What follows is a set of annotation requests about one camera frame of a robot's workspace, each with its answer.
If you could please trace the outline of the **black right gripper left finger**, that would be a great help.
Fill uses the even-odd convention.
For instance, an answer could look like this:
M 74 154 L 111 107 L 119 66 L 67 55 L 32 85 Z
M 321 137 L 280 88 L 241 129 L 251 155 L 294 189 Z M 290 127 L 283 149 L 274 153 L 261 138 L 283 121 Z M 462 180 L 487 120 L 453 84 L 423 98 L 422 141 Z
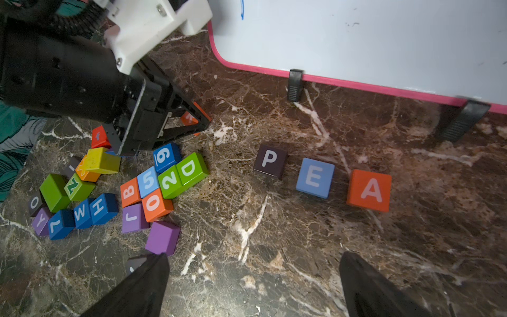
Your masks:
M 166 254 L 149 256 L 82 316 L 159 316 L 169 273 Z

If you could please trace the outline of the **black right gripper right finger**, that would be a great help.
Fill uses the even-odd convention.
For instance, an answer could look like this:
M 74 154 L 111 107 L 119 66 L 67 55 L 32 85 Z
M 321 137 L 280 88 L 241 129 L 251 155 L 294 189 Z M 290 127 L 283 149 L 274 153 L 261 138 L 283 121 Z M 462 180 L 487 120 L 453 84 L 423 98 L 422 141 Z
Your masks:
M 343 253 L 339 273 L 349 316 L 430 316 L 354 252 Z

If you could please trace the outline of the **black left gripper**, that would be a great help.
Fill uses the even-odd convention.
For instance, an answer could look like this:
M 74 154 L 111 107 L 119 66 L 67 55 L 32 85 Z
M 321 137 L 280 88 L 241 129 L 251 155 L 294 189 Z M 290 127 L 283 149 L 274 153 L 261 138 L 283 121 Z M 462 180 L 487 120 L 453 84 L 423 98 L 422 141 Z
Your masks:
M 211 117 L 149 56 L 129 75 L 111 51 L 25 22 L 1 22 L 1 101 L 42 117 L 103 124 L 116 154 L 129 157 L 205 131 Z M 193 117 L 183 125 L 181 117 Z

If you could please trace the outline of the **orange R block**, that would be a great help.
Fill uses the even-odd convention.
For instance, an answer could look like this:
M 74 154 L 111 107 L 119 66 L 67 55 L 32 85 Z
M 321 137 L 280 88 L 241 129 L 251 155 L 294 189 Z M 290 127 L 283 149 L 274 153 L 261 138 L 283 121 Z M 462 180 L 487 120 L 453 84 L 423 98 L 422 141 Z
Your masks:
M 211 117 L 205 113 L 205 111 L 202 109 L 202 107 L 200 107 L 200 105 L 196 102 L 194 102 L 194 105 L 201 111 L 204 113 L 204 115 L 206 116 L 206 118 L 211 121 Z M 198 124 L 198 120 L 193 117 L 189 112 L 185 112 L 183 114 L 183 116 L 181 117 L 181 121 L 183 123 L 183 125 L 196 125 Z

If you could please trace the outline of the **orange A block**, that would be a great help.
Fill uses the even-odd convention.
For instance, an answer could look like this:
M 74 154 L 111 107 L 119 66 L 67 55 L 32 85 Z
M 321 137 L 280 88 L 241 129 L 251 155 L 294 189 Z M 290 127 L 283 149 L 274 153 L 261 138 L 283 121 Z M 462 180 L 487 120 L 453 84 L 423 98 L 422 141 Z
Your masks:
M 356 169 L 351 174 L 347 205 L 387 213 L 391 189 L 390 175 Z

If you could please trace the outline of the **light blue E block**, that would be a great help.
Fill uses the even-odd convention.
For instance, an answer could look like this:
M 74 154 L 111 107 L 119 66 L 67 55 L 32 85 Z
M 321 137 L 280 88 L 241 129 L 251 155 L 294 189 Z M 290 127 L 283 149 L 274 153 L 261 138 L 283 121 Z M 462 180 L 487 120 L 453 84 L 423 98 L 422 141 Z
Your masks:
M 298 175 L 296 189 L 319 198 L 329 197 L 335 165 L 304 158 Z

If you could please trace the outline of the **dark purple P block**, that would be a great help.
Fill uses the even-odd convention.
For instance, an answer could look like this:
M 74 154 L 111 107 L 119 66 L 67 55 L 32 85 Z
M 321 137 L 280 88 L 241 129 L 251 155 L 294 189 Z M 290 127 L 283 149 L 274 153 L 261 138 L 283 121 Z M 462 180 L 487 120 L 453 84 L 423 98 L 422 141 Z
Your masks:
M 281 179 L 289 153 L 286 150 L 261 144 L 257 152 L 253 170 Z

